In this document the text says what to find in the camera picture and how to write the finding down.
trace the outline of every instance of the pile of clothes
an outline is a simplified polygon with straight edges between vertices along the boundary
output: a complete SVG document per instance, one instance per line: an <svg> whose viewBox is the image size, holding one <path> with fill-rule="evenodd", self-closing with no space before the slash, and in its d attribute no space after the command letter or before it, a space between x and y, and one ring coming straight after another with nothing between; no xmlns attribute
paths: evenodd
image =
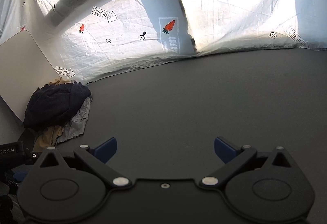
<svg viewBox="0 0 327 224"><path fill-rule="evenodd" d="M92 101L88 87L62 77L38 88L32 95L24 119L24 127L38 136L33 151L43 152L69 139L81 136Z"/></svg>

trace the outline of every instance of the metal screw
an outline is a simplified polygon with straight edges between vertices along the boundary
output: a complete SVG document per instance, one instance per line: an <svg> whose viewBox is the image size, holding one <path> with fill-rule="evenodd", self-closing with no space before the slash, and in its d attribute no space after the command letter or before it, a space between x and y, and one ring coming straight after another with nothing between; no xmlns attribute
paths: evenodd
<svg viewBox="0 0 327 224"><path fill-rule="evenodd" d="M130 183L130 180L125 177L118 177L112 180L114 185L125 186Z"/></svg>
<svg viewBox="0 0 327 224"><path fill-rule="evenodd" d="M218 179L215 177L205 177L202 179L202 183L205 185L216 185L218 183Z"/></svg>
<svg viewBox="0 0 327 224"><path fill-rule="evenodd" d="M161 188L167 189L170 187L169 183L163 183L162 185L160 185Z"/></svg>

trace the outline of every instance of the carrot print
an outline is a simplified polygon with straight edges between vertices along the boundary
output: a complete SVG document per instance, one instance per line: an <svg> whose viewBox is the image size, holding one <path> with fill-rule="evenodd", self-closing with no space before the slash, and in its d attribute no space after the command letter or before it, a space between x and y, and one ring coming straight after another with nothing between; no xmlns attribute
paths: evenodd
<svg viewBox="0 0 327 224"><path fill-rule="evenodd" d="M84 24L82 24L80 27L80 33L84 33L83 31L84 31Z"/></svg>
<svg viewBox="0 0 327 224"><path fill-rule="evenodd" d="M170 23L168 23L165 27L163 27L162 29L163 29L163 33L167 33L167 34L169 34L168 33L168 31L171 31L172 29L173 29L173 27L174 27L174 24L175 24L175 20L173 20L173 21L171 21Z"/></svg>

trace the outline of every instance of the white fabric backdrop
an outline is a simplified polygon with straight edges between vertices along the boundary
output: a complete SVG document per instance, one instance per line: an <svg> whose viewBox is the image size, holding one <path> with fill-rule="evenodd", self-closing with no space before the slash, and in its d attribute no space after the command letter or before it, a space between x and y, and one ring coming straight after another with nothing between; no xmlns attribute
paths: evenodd
<svg viewBox="0 0 327 224"><path fill-rule="evenodd" d="M86 84L211 52L326 49L326 1L0 0L0 44L24 28L54 68L72 69Z"/></svg>

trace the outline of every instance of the arrow sticker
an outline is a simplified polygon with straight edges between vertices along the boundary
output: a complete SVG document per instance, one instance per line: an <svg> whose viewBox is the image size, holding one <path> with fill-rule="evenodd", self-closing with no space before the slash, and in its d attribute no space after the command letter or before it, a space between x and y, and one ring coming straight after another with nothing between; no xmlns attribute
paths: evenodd
<svg viewBox="0 0 327 224"><path fill-rule="evenodd" d="M66 76L68 76L68 78L75 75L75 73L72 71L72 69L68 70L68 69L65 69L62 67L58 67L58 66L56 67L56 72L58 74L66 75Z"/></svg>
<svg viewBox="0 0 327 224"><path fill-rule="evenodd" d="M295 32L295 29L292 28L292 26L289 26L289 28L286 30L287 34L296 42L300 43L302 47L309 47L308 42L305 42L297 32Z"/></svg>
<svg viewBox="0 0 327 224"><path fill-rule="evenodd" d="M102 17L104 19L107 19L108 23L118 20L113 11L110 13L110 12L108 12L106 10L103 10L103 9L101 9L99 7L96 7L96 6L93 6L92 14L94 14L94 15L96 15L98 17Z"/></svg>

